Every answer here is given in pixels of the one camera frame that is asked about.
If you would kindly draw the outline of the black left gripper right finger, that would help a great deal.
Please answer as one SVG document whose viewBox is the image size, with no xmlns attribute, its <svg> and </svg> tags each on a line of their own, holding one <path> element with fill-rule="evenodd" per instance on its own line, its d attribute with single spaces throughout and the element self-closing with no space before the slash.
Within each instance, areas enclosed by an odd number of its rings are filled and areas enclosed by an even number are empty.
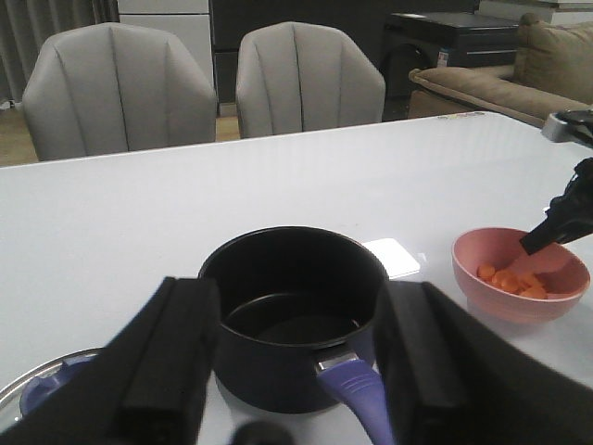
<svg viewBox="0 0 593 445">
<path fill-rule="evenodd" d="M 374 345 L 399 444 L 589 444 L 592 390 L 428 282 L 386 282 Z"/>
</svg>

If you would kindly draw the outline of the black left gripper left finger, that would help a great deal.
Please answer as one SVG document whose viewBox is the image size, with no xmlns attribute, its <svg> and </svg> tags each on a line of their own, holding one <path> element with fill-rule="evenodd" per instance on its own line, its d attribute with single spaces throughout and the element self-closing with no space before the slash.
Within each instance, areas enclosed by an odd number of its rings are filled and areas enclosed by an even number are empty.
<svg viewBox="0 0 593 445">
<path fill-rule="evenodd" d="M 165 278 L 69 383 L 2 432 L 2 443 L 195 443 L 219 323 L 213 280 Z"/>
</svg>

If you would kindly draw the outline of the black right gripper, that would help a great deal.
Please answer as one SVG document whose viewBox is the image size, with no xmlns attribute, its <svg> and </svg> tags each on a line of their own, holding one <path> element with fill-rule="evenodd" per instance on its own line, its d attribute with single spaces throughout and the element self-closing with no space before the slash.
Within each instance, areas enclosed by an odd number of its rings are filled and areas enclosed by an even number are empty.
<svg viewBox="0 0 593 445">
<path fill-rule="evenodd" d="M 545 221 L 519 240 L 527 255 L 553 243 L 567 244 L 592 234 L 592 158 L 574 167 L 563 194 L 550 201 L 546 214 Z"/>
</svg>

